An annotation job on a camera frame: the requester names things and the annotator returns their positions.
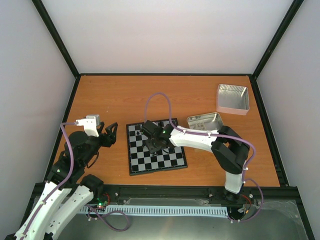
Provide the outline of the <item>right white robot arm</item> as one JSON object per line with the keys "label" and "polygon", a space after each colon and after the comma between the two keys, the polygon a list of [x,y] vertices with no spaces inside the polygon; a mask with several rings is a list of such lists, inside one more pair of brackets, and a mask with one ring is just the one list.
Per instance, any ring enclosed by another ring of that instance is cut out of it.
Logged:
{"label": "right white robot arm", "polygon": [[178,147],[211,152],[225,171],[221,198],[234,204],[239,200],[244,185],[244,165],[251,147],[233,129],[223,126],[219,130],[194,130],[170,123],[162,127],[147,120],[140,132],[147,137],[146,147],[152,154]]}

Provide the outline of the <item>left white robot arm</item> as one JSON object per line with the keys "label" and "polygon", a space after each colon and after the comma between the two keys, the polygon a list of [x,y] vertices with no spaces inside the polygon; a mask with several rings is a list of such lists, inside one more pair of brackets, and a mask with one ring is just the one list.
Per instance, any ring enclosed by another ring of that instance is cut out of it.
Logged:
{"label": "left white robot arm", "polygon": [[91,115],[72,125],[81,126],[83,130],[67,135],[67,123],[60,125],[65,138],[64,151],[52,166],[28,218],[16,233],[6,236],[7,240],[56,240],[82,207],[91,200],[96,202],[103,198],[104,182],[84,173],[86,168],[92,167],[90,161],[98,158],[101,147],[115,144],[118,124],[105,126]]}

